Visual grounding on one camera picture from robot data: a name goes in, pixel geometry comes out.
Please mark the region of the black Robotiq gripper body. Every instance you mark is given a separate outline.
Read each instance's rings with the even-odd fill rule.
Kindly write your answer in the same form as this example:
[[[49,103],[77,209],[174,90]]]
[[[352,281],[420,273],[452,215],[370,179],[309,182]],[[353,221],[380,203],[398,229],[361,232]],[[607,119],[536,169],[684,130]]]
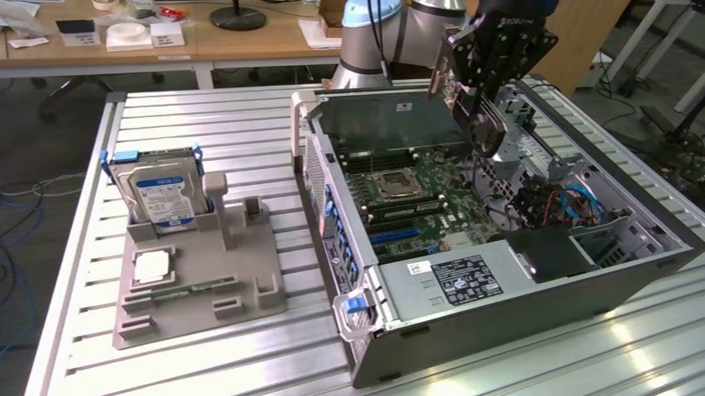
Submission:
[[[557,45],[547,27],[557,1],[480,1],[473,27],[483,60],[501,71],[531,71]]]

